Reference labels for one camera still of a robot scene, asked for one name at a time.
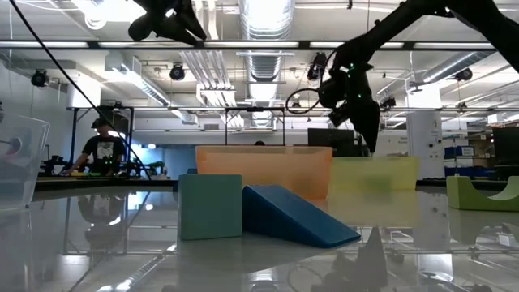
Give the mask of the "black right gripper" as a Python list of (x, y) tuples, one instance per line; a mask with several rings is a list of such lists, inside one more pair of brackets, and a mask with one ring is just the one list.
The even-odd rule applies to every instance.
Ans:
[(337, 51), (332, 64), (332, 105), (355, 107), (354, 128), (366, 141), (370, 153), (376, 150), (380, 107), (373, 101), (367, 72), (372, 66), (359, 58)]

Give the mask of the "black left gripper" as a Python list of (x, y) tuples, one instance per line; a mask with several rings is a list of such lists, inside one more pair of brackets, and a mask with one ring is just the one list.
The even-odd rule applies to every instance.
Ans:
[(135, 0), (145, 13), (131, 22), (128, 35), (133, 41), (142, 41), (154, 32), (188, 45), (197, 46), (207, 35), (197, 19), (191, 0)]

